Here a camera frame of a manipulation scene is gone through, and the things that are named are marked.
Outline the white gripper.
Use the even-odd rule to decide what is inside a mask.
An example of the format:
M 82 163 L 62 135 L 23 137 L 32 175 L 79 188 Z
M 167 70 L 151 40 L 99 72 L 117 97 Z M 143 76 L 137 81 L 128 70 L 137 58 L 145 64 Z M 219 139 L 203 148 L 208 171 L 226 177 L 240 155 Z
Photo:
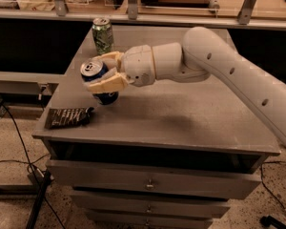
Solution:
M 85 86 L 92 94 L 106 94 L 124 90 L 129 82 L 136 87 L 152 85 L 155 81 L 153 51 L 148 45 L 132 47 L 123 52 L 108 52 L 99 59 L 109 70 L 120 69 L 126 74 L 115 73 L 110 77 L 102 77 L 86 83 Z

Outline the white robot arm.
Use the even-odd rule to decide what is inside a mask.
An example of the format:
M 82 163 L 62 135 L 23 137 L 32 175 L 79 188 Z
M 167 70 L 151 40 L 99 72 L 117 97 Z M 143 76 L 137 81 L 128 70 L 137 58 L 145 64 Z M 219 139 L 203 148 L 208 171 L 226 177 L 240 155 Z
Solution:
M 286 84 L 253 64 L 215 32 L 194 27 L 180 43 L 136 46 L 95 57 L 109 71 L 85 85 L 93 94 L 143 87 L 156 80 L 191 83 L 214 75 L 223 82 L 286 147 Z

